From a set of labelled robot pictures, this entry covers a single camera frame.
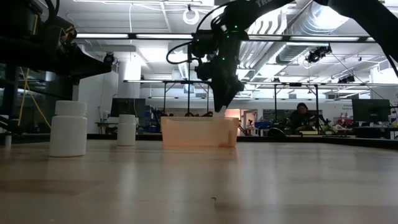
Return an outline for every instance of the person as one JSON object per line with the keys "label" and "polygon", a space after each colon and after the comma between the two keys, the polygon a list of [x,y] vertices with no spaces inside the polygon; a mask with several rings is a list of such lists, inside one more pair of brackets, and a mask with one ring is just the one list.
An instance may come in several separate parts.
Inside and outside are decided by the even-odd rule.
{"label": "person", "polygon": [[313,116],[308,112],[305,103],[299,103],[297,110],[290,116],[290,125],[293,131],[313,131]]}

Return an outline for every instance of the robotic arm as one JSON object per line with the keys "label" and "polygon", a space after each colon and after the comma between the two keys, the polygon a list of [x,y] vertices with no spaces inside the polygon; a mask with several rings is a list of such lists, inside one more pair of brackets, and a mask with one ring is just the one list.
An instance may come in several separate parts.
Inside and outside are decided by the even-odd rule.
{"label": "robotic arm", "polygon": [[[354,19],[382,47],[390,63],[393,63],[390,55],[398,60],[398,45],[394,40],[398,18],[378,0],[314,1],[330,6],[342,16]],[[220,6],[226,5],[224,13],[212,20],[211,30],[199,30],[199,27],[215,10],[209,12],[200,22],[190,47],[199,61],[199,66],[195,68],[198,78],[211,79],[215,111],[219,112],[223,106],[228,106],[237,92],[244,90],[244,84],[236,76],[240,45],[248,38],[244,30],[258,17],[290,2],[292,1],[236,0]],[[209,62],[202,63],[200,59],[205,55]]]}

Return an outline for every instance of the white plastic bottle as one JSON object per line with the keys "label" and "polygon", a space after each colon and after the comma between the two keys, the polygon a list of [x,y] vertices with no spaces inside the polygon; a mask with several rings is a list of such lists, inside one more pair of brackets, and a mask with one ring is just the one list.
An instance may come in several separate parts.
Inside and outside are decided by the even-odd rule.
{"label": "white plastic bottle", "polygon": [[57,101],[52,118],[50,156],[84,156],[87,143],[87,104]]}
{"label": "white plastic bottle", "polygon": [[136,117],[121,114],[118,124],[118,146],[134,146],[136,144]]}

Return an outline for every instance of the computer screen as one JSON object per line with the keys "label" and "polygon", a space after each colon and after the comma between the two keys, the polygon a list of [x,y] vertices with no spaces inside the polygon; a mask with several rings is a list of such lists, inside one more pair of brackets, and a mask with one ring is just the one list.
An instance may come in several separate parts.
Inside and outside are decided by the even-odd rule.
{"label": "computer screen", "polygon": [[136,115],[137,118],[143,118],[145,116],[145,103],[145,99],[113,98],[111,116],[119,117],[121,114],[132,114]]}
{"label": "computer screen", "polygon": [[389,100],[364,100],[353,101],[354,121],[386,122],[391,114]]}

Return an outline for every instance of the translucent plastic bin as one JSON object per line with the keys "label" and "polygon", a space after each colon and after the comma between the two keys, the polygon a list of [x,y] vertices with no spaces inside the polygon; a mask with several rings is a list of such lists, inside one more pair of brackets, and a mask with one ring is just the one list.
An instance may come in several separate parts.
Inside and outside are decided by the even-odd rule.
{"label": "translucent plastic bin", "polygon": [[162,117],[165,147],[235,147],[238,118]]}

